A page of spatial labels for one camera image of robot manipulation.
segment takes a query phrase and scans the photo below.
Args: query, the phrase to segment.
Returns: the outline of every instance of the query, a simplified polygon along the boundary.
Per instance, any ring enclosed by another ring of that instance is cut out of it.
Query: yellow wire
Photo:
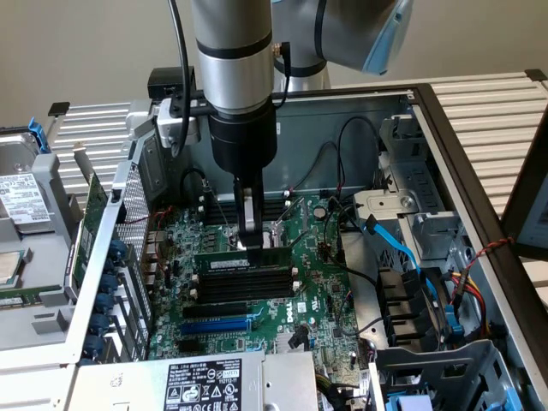
[[[461,277],[461,276],[462,274],[460,272],[453,272],[453,277]],[[480,288],[470,276],[468,276],[467,283],[470,283],[470,286],[473,289],[475,289],[479,295],[481,295]],[[489,326],[489,321],[487,321],[487,316],[485,316],[485,331],[487,331],[487,334],[491,334],[491,327]]]

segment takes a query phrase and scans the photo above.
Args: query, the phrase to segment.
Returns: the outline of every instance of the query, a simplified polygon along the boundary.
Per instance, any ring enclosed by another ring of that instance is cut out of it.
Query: power supply label
[[[15,224],[50,221],[48,209],[32,174],[0,176],[0,201]]]
[[[241,359],[172,364],[164,411],[240,411]]]

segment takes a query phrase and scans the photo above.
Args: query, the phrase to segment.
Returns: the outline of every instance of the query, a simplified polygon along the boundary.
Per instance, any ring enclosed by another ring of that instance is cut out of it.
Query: wall
[[[179,7],[196,62],[190,0]],[[415,0],[402,52],[386,76],[331,65],[331,82],[548,73],[547,19],[546,0]],[[0,0],[0,125],[44,120],[55,101],[144,98],[150,71],[177,64],[165,0]]]

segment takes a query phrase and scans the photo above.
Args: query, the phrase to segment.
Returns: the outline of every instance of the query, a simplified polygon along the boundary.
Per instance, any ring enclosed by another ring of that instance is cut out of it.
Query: blue pcie slot
[[[252,320],[247,317],[185,323],[181,325],[181,333],[187,335],[204,334],[207,332],[250,331],[251,323]]]

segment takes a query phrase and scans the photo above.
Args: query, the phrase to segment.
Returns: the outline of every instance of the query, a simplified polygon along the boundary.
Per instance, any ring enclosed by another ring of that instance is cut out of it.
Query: black frame
[[[444,158],[472,224],[483,247],[506,237],[480,179],[468,160],[436,93],[429,84],[405,86],[366,86],[338,90],[292,92],[288,99],[299,97],[335,97],[369,92],[403,92],[411,90],[414,100],[426,119],[438,149]],[[282,98],[276,93],[273,98]],[[525,341],[545,382],[548,382],[548,312],[537,294],[518,255],[510,245],[494,248],[487,254],[509,306],[521,328]]]
[[[548,177],[548,107],[529,147],[503,214],[504,231],[516,240],[515,251],[530,259],[548,261],[548,249],[517,242],[537,194]]]

